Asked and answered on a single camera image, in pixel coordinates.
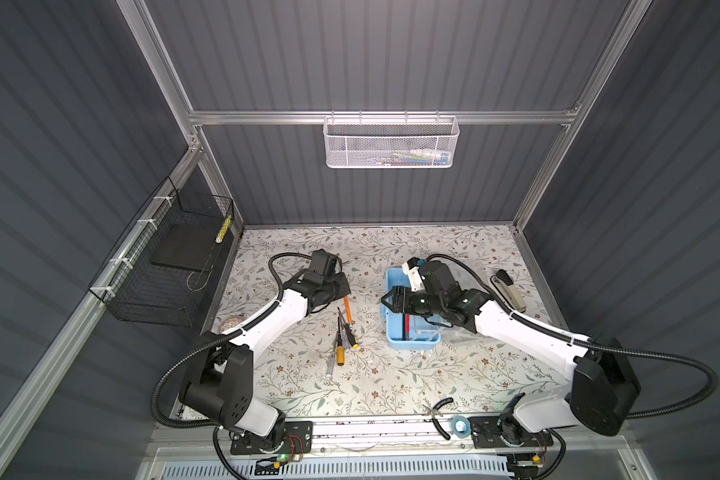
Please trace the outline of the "thin orange precision screwdriver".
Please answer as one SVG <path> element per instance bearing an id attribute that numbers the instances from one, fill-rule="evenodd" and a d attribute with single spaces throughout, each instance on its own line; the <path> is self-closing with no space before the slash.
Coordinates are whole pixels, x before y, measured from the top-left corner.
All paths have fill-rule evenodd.
<path id="1" fill-rule="evenodd" d="M 349 296 L 348 295 L 345 296 L 343 298 L 343 301 L 344 301 L 344 310 L 345 310 L 345 315 L 346 315 L 346 321 L 347 321 L 348 325 L 351 325 L 353 323 L 353 319 L 352 319 L 352 314 L 351 314 L 351 309 L 350 309 Z"/>

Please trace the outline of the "light blue plastic toolbox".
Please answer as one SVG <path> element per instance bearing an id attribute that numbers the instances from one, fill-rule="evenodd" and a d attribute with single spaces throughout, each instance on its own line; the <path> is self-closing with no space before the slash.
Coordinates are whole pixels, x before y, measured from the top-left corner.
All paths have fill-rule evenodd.
<path id="1" fill-rule="evenodd" d="M 444 334 L 468 323 L 465 291 L 448 266 L 432 261 L 421 267 L 418 290 L 401 267 L 390 268 L 385 275 L 387 292 L 380 299 L 381 313 L 388 344 L 396 350 L 431 350 Z"/>

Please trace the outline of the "yellow black screwdriver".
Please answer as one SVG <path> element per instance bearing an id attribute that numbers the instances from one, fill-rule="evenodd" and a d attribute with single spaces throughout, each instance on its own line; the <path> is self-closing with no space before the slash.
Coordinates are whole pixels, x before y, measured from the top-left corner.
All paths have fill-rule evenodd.
<path id="1" fill-rule="evenodd" d="M 346 337 L 346 340 L 348 341 L 348 344 L 351 346 L 352 349 L 358 349 L 359 343 L 351 329 L 351 326 L 347 319 L 345 318 L 342 310 L 340 308 L 337 309 L 338 313 L 338 325 L 340 330 L 343 332 L 344 336 Z"/>

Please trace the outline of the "clear handled small screwdriver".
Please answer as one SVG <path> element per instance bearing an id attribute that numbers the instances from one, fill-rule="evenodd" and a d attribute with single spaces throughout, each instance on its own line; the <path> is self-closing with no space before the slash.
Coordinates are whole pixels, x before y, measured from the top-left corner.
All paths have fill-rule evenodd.
<path id="1" fill-rule="evenodd" d="M 335 358 L 335 356 L 334 356 L 334 355 L 329 356 L 328 359 L 327 359 L 327 367 L 326 367 L 326 377 L 327 377 L 328 379 L 332 379 L 332 378 L 333 378 L 333 373 L 334 373 L 334 370 L 335 370 L 335 366 L 336 366 L 336 358 Z"/>

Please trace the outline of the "orange handled screwdriver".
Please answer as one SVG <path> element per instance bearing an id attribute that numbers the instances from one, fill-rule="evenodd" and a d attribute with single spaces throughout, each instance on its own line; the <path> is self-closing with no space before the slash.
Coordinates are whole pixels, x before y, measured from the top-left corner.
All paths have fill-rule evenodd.
<path id="1" fill-rule="evenodd" d="M 343 347 L 343 335 L 341 328 L 337 329 L 336 334 L 336 347 L 335 347 L 335 362 L 337 366 L 343 366 L 345 364 L 345 352 Z"/>

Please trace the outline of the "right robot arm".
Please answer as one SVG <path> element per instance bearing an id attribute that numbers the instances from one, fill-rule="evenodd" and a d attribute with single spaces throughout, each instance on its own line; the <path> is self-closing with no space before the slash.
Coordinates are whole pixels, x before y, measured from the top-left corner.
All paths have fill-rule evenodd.
<path id="1" fill-rule="evenodd" d="M 438 260 L 412 258 L 402 268 L 408 281 L 393 286 L 382 304 L 395 314 L 437 317 L 440 327 L 459 327 L 504 342 L 553 368 L 565 384 L 515 395 L 500 413 L 503 440 L 520 446 L 534 434 L 583 426 L 616 435 L 641 386 L 619 342 L 547 326 L 504 304 L 486 289 L 464 289 Z"/>

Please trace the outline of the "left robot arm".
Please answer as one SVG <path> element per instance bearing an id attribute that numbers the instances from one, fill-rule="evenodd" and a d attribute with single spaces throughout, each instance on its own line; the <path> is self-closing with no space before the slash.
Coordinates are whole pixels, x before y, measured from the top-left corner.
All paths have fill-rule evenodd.
<path id="1" fill-rule="evenodd" d="M 301 257 L 309 264 L 286 281 L 276 277 L 273 300 L 188 360 L 178 399 L 211 424 L 262 438 L 280 434 L 284 414 L 254 396 L 256 363 L 290 327 L 351 292 L 337 255 L 318 249 Z"/>

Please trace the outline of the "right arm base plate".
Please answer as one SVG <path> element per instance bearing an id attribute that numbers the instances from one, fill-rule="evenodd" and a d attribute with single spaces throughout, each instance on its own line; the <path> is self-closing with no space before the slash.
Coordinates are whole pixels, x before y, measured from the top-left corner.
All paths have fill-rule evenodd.
<path id="1" fill-rule="evenodd" d="M 468 418 L 471 438 L 476 448 L 541 447 L 554 444 L 549 433 L 531 433 L 516 420 L 500 415 L 472 416 Z"/>

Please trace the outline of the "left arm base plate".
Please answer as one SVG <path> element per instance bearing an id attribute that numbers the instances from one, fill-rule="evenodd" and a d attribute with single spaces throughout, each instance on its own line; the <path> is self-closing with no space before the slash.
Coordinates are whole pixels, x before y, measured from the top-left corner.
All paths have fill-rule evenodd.
<path id="1" fill-rule="evenodd" d="M 229 453 L 232 455 L 306 454 L 312 450 L 314 423 L 286 421 L 282 433 L 275 433 L 274 443 L 253 434 L 234 433 Z"/>

